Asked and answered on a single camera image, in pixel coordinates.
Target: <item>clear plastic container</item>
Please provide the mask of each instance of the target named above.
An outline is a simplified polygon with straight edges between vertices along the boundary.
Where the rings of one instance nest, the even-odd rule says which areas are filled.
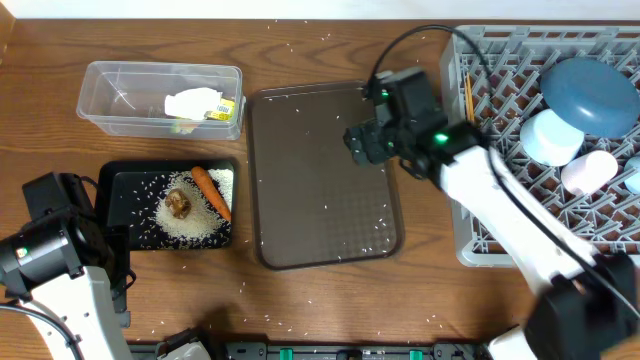
[[[193,121],[165,114],[167,95],[201,87],[221,91],[224,99],[235,101],[229,121]],[[242,72],[235,66],[96,61],[87,68],[76,112],[109,135],[236,140],[242,131],[244,102]]]

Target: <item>gray dish rack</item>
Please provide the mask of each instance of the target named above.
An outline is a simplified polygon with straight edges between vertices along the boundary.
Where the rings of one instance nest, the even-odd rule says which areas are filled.
[[[495,86],[493,103],[480,61],[462,39],[453,36],[440,60],[442,97],[450,121],[464,121],[464,77],[471,76],[474,119],[491,114],[488,137],[516,178],[576,235],[606,254],[628,253],[640,265],[640,195],[623,182],[636,170],[624,164],[640,153],[640,122],[623,139],[587,135],[580,155],[605,150],[618,159],[618,174],[591,196],[565,191],[558,167],[529,158],[520,143],[520,127],[546,108],[540,76],[571,57],[588,57],[614,66],[640,89],[640,27],[611,26],[460,26],[476,41],[490,63]],[[487,229],[453,201],[453,225],[458,259],[467,266],[511,267],[513,262]]]

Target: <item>blue bowl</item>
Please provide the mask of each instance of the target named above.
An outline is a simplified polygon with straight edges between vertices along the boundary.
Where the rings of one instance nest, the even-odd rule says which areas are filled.
[[[635,86],[613,67],[587,58],[572,58],[542,76],[540,89],[553,111],[587,134],[620,138],[640,116]]]

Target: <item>green clip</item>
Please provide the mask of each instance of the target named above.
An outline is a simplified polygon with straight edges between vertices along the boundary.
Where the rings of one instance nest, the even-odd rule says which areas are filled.
[[[293,360],[293,349],[280,349],[280,360]]]
[[[422,351],[411,350],[409,351],[409,360],[422,360]]]

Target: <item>yellow label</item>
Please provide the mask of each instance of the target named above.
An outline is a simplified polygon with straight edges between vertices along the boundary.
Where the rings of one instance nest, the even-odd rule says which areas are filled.
[[[221,99],[215,110],[207,112],[207,118],[213,120],[229,121],[233,117],[236,103],[232,100]]]

